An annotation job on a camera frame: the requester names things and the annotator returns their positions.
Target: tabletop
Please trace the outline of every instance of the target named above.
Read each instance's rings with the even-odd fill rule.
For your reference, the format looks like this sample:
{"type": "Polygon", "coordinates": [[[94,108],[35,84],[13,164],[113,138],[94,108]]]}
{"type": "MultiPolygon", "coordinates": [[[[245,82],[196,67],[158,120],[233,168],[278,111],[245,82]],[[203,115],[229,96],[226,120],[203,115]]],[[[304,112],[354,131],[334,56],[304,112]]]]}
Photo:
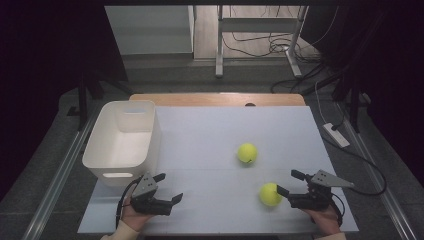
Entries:
{"type": "MultiPolygon", "coordinates": [[[[136,94],[130,100],[149,100],[157,106],[162,134],[156,174],[167,175],[159,183],[157,197],[170,199],[184,193],[183,201],[174,206],[172,214],[149,221],[144,234],[257,235],[317,231],[307,215],[290,208],[288,202],[265,208],[257,195],[267,182],[281,183],[293,193],[304,193],[306,183],[290,176],[293,169],[307,174],[325,169],[335,174],[311,110],[300,95],[136,94]],[[249,166],[240,164],[234,153],[244,142],[254,143],[260,152],[249,166]]],[[[98,133],[95,130],[91,137],[98,133]]],[[[102,154],[115,155],[113,150],[106,150],[115,149],[114,146],[104,149],[102,154]]],[[[333,191],[345,202],[342,230],[357,231],[343,192],[339,188],[333,191]]],[[[97,181],[78,232],[113,232],[113,216],[120,195],[122,188],[107,187],[97,181]]]]}

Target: white table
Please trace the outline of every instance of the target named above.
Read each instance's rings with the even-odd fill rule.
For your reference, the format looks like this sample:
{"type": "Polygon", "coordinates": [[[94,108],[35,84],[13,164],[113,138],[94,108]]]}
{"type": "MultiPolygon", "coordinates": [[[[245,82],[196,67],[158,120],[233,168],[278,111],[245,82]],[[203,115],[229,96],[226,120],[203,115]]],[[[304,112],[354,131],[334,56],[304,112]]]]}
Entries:
{"type": "MultiPolygon", "coordinates": [[[[317,232],[309,216],[287,199],[277,207],[259,200],[260,187],[275,182],[291,193],[305,193],[306,183],[292,169],[334,174],[309,107],[157,107],[162,131],[155,197],[170,200],[184,193],[170,216],[153,218],[146,235],[243,235],[317,232]],[[238,146],[252,142],[258,159],[244,165],[238,146]]],[[[96,184],[80,233],[110,233],[123,188],[96,184]]],[[[358,231],[341,189],[333,193],[346,206],[342,231],[358,231]]]]}

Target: white sleeve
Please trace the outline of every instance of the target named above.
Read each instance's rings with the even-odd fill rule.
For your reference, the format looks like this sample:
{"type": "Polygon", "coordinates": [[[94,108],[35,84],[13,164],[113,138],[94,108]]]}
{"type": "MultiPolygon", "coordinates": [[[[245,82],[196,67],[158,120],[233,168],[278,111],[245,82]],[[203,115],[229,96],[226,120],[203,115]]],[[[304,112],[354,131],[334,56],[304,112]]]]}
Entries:
{"type": "Polygon", "coordinates": [[[103,236],[100,240],[136,240],[139,232],[128,227],[123,221],[119,220],[118,228],[110,236],[103,236]]]}

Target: wall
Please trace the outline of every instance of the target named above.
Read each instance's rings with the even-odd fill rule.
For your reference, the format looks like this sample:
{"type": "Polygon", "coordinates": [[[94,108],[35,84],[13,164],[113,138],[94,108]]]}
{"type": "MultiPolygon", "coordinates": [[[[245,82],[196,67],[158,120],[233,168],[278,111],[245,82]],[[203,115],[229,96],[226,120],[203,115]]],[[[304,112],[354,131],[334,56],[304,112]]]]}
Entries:
{"type": "Polygon", "coordinates": [[[105,9],[121,55],[193,52],[193,6],[105,9]]]}

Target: metal frame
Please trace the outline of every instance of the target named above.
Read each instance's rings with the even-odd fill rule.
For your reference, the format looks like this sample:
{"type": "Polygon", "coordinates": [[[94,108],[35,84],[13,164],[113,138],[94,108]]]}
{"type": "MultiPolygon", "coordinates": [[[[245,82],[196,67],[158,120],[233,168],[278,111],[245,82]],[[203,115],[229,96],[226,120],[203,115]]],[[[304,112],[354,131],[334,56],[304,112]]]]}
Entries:
{"type": "Polygon", "coordinates": [[[50,214],[52,213],[60,193],[62,192],[63,186],[68,179],[69,173],[74,166],[74,162],[78,158],[79,152],[84,145],[84,140],[89,135],[89,132],[96,122],[100,109],[100,103],[96,102],[93,112],[89,116],[87,123],[81,131],[76,133],[68,152],[66,153],[61,165],[57,169],[57,172],[54,175],[49,188],[44,194],[40,205],[35,211],[34,217],[32,218],[27,230],[22,237],[23,240],[39,239],[41,237],[47,221],[50,218],[50,214]]]}
{"type": "Polygon", "coordinates": [[[224,32],[252,32],[252,33],[292,33],[290,46],[285,48],[287,60],[296,78],[302,77],[302,72],[294,53],[300,30],[303,26],[307,7],[300,6],[297,18],[224,18],[223,5],[218,6],[218,46],[216,50],[215,76],[224,75],[224,49],[222,33],[224,32]]]}

